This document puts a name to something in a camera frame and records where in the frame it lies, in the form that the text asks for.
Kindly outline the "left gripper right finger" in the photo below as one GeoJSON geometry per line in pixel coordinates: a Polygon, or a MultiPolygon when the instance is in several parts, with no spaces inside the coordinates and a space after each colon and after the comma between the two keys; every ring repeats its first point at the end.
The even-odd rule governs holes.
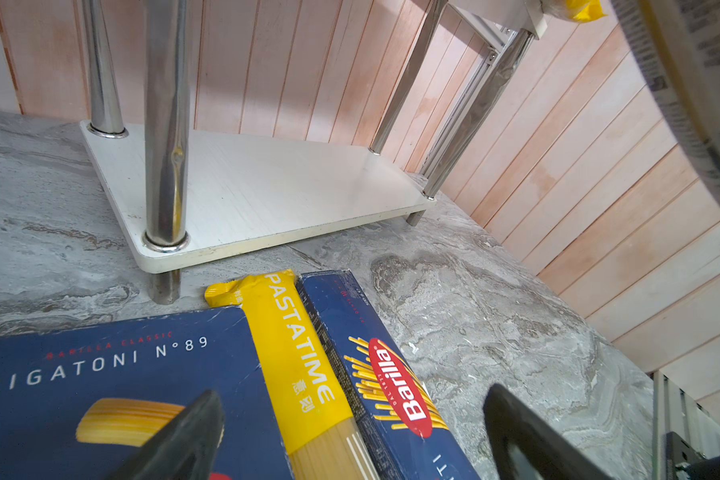
{"type": "Polygon", "coordinates": [[[483,414],[500,478],[608,477],[503,385],[491,385],[483,403],[483,414]]]}

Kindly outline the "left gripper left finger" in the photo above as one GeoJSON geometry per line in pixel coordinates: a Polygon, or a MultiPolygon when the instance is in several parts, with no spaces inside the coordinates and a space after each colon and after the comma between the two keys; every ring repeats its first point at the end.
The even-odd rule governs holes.
{"type": "Polygon", "coordinates": [[[107,477],[208,479],[223,435],[221,398],[207,390],[107,477]]]}

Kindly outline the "blue Barilla spaghetti box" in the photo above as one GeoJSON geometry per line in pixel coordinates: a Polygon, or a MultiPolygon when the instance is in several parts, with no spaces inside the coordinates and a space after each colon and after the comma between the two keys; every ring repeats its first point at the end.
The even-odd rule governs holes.
{"type": "Polygon", "coordinates": [[[302,274],[296,287],[380,477],[477,478],[352,272],[302,274]]]}

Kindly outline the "dark blue spaghetti bag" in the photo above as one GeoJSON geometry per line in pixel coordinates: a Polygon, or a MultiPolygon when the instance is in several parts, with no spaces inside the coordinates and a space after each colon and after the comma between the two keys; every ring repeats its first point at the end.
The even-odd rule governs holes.
{"type": "Polygon", "coordinates": [[[612,6],[664,119],[720,206],[720,1],[612,6]]]}

